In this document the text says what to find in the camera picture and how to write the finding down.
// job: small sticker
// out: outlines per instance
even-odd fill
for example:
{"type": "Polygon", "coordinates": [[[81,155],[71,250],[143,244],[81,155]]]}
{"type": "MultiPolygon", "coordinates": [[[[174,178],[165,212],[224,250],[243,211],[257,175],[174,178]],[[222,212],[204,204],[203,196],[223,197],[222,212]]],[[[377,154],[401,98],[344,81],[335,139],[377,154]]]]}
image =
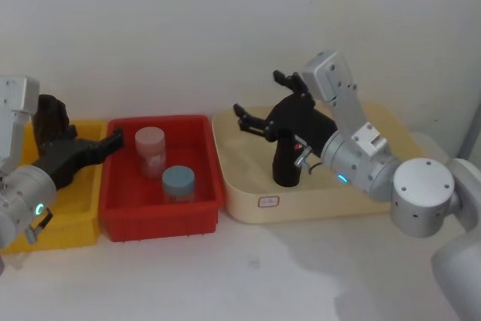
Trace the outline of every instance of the small sticker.
{"type": "Polygon", "coordinates": [[[276,207],[279,205],[279,197],[276,195],[261,197],[259,198],[259,203],[257,204],[260,208],[264,207],[276,207]]]}

